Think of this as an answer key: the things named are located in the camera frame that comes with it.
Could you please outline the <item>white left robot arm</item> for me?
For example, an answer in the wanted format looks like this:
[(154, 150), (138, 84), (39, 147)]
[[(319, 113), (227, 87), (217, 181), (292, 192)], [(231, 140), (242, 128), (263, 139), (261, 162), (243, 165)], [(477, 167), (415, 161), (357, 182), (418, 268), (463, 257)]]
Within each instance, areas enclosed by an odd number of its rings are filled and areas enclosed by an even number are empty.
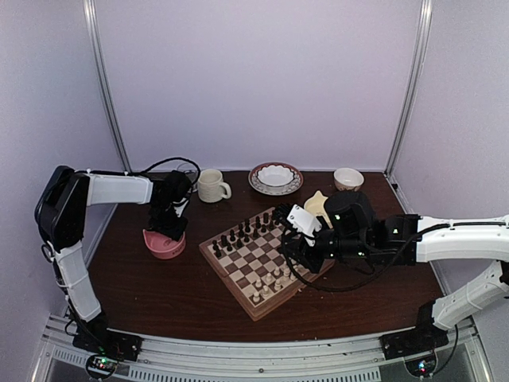
[(183, 212), (192, 187), (192, 181), (176, 170), (163, 178), (153, 178), (146, 173), (55, 168), (34, 217), (43, 243), (49, 247), (49, 260), (56, 265), (60, 288), (80, 320), (92, 322), (103, 312), (82, 255), (88, 208), (148, 205), (149, 229), (179, 241), (188, 223)]

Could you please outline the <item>white chess knight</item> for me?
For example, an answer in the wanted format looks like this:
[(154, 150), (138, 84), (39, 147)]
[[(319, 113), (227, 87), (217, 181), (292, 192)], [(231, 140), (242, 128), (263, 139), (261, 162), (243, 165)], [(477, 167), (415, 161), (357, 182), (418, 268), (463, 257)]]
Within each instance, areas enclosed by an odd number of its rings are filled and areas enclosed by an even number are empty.
[(263, 296), (264, 298), (267, 298), (267, 297), (269, 296), (269, 293), (270, 293), (270, 289), (269, 289), (269, 287), (268, 287), (267, 285), (264, 285), (264, 286), (262, 287), (262, 296)]

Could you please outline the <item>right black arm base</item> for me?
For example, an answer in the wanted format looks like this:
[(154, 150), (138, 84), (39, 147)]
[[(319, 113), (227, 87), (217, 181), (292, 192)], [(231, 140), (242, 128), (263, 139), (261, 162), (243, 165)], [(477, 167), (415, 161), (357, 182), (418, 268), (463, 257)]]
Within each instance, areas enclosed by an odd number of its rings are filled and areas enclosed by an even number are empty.
[(433, 327), (413, 328), (380, 338), (386, 360), (429, 352), (449, 343), (448, 333)]

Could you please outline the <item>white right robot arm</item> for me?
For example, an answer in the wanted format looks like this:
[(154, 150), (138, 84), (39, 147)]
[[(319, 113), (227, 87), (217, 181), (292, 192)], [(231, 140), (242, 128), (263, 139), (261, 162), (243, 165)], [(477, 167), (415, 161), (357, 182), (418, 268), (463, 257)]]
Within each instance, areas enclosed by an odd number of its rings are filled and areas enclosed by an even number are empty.
[(281, 253), (316, 273), (326, 259), (365, 259), (384, 270), (445, 259), (487, 259), (488, 268), (445, 297), (422, 306), (408, 345), (426, 350), (438, 331), (483, 310), (508, 292), (508, 217), (439, 219), (401, 214), (379, 219), (362, 192), (340, 191), (324, 202), (324, 216), (282, 204), (274, 219), (299, 237)]

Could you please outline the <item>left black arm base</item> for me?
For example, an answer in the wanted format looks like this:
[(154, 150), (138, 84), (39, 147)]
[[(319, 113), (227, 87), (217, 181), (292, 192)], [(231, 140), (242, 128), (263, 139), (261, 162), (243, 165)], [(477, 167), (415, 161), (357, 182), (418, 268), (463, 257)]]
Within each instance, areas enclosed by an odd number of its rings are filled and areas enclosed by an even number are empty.
[(118, 361), (136, 361), (142, 347), (142, 338), (126, 333), (107, 331), (106, 339), (100, 344), (85, 332), (78, 332), (72, 340), (74, 347), (89, 353), (98, 353)]

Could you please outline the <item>white chess queen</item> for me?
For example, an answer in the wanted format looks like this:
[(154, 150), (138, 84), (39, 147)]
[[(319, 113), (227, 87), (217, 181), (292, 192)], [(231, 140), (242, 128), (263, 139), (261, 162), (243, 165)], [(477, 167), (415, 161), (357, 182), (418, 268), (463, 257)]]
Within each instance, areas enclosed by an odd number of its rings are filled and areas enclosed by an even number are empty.
[(285, 267), (283, 269), (282, 283), (287, 284), (289, 282), (290, 269)]

